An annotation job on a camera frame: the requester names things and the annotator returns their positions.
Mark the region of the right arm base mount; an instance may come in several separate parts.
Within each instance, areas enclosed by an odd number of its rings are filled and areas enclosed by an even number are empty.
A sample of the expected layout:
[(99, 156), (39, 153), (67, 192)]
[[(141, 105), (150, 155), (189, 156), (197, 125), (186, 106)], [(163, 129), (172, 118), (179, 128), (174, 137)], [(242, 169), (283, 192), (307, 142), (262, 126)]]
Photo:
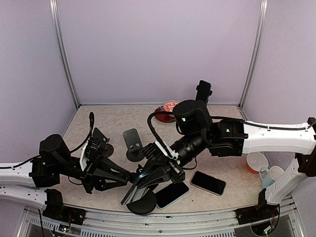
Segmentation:
[(266, 189), (263, 189), (259, 193), (258, 203), (256, 205), (243, 207), (236, 210), (236, 216), (239, 225), (265, 220), (279, 215), (279, 204), (269, 205), (265, 198), (265, 191)]

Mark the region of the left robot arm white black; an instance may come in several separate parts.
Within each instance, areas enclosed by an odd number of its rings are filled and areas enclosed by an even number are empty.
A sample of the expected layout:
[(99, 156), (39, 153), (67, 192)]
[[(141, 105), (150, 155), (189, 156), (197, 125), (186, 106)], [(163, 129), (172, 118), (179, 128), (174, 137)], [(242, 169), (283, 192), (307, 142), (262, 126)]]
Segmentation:
[(32, 187), (35, 192), (43, 189), (46, 199), (42, 203), (63, 220), (69, 215), (69, 208), (64, 205), (61, 192), (53, 188), (60, 184), (61, 175), (79, 180), (87, 194), (125, 186), (135, 178), (135, 173), (110, 160), (114, 148), (107, 137), (89, 135), (75, 150), (81, 150), (79, 158), (72, 155), (59, 134), (50, 135), (40, 142), (39, 155), (21, 163), (1, 165), (0, 181)]

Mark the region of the phone blue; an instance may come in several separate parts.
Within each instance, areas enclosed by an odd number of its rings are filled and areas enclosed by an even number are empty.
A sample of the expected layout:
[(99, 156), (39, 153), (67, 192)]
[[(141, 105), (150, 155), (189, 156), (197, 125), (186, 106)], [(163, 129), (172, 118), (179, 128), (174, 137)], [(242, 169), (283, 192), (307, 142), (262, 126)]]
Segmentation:
[(169, 184), (155, 193), (157, 207), (165, 209), (189, 192), (189, 187), (185, 183)]
[(139, 188), (139, 184), (135, 184), (133, 182), (132, 186), (130, 187), (124, 198), (121, 200), (121, 205), (127, 205), (139, 200), (148, 192), (148, 190), (148, 187)]

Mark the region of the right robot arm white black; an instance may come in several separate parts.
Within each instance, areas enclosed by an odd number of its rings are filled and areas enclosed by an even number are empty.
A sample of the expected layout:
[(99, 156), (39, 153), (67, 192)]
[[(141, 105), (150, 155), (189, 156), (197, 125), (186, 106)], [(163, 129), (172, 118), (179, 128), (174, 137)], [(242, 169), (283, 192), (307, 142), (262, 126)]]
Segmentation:
[(218, 157), (241, 156), (259, 152), (293, 152), (289, 167), (258, 196), (252, 214), (257, 219), (268, 215), (272, 206), (294, 190), (301, 182), (316, 174), (316, 120), (301, 124), (261, 124), (236, 118), (214, 118), (205, 101), (186, 100), (172, 111), (182, 138), (166, 145), (157, 136), (144, 148), (147, 163), (135, 180), (141, 189), (154, 184), (184, 179), (183, 166), (205, 149)]

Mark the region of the black pole stand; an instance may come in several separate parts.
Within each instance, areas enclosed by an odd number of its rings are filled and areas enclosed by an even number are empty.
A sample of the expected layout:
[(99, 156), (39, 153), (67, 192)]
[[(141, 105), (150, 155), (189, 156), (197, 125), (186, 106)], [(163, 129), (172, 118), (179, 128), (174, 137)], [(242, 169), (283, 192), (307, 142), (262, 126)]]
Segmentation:
[[(142, 172), (143, 167), (139, 164), (136, 170), (137, 176)], [(127, 208), (134, 214), (137, 215), (146, 215), (152, 212), (157, 204), (157, 198), (153, 192), (153, 190), (158, 186), (152, 185), (149, 186), (148, 192), (139, 200), (127, 204)]]

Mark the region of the folding phone stand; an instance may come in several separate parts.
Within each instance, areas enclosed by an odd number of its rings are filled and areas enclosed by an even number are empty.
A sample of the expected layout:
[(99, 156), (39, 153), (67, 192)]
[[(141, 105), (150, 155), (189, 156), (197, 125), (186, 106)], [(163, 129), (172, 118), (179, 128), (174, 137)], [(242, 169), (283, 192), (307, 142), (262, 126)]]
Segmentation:
[(143, 145), (135, 128), (123, 132), (123, 138), (127, 147), (126, 157), (131, 162), (139, 162), (145, 156), (142, 153)]
[(92, 137), (97, 140), (96, 151), (98, 154), (110, 157), (114, 153), (114, 147), (109, 143), (107, 138), (97, 127), (94, 128)]

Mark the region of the phone pink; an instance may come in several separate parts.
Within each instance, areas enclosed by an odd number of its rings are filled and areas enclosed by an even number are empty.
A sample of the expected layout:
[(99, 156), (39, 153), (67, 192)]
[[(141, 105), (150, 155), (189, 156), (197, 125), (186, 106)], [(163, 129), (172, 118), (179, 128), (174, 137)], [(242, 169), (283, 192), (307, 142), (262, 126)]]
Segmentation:
[(217, 196), (222, 196), (226, 187), (226, 182), (207, 175), (200, 171), (196, 171), (190, 180), (190, 184), (206, 192)]

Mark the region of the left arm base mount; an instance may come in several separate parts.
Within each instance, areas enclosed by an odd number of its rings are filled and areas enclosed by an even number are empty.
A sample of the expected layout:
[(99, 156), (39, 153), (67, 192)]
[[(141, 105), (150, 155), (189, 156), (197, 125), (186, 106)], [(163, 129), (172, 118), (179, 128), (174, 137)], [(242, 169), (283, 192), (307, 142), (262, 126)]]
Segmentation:
[(63, 203), (62, 194), (55, 189), (46, 189), (46, 208), (43, 216), (68, 224), (83, 225), (86, 211), (81, 208), (70, 207)]

